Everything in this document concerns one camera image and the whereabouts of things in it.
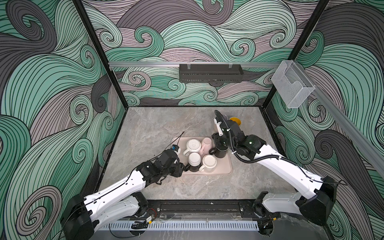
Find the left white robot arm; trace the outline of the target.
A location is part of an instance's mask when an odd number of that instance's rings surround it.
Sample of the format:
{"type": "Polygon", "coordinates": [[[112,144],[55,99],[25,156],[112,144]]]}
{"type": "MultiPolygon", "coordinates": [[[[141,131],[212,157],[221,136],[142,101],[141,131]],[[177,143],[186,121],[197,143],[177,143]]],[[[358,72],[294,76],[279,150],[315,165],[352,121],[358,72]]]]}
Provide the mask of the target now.
{"type": "Polygon", "coordinates": [[[151,184],[160,184],[168,175],[181,177],[185,166],[180,162],[180,152],[173,145],[115,184],[85,197],[72,197],[60,219],[65,239],[88,240],[101,227],[118,219],[144,215],[148,201],[141,191],[151,184]]]}

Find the blue butterfly mug yellow inside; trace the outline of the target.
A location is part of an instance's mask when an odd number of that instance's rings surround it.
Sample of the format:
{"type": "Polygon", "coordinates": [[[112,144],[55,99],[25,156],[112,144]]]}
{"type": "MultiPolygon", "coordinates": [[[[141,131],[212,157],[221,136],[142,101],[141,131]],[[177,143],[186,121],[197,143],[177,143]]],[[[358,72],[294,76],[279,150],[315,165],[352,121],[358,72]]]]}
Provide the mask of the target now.
{"type": "Polygon", "coordinates": [[[237,117],[231,117],[231,118],[229,118],[229,120],[237,123],[238,126],[240,126],[242,124],[242,121],[237,117]]]}

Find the black mug white base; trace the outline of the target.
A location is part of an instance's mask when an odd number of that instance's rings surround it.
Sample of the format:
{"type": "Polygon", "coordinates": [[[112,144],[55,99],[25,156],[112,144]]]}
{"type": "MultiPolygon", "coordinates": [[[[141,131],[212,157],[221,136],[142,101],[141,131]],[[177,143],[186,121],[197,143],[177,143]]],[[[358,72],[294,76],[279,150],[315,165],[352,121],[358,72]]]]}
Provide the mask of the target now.
{"type": "Polygon", "coordinates": [[[185,172],[198,172],[201,167],[201,156],[199,153],[191,153],[188,156],[188,164],[185,166],[185,172]]]}

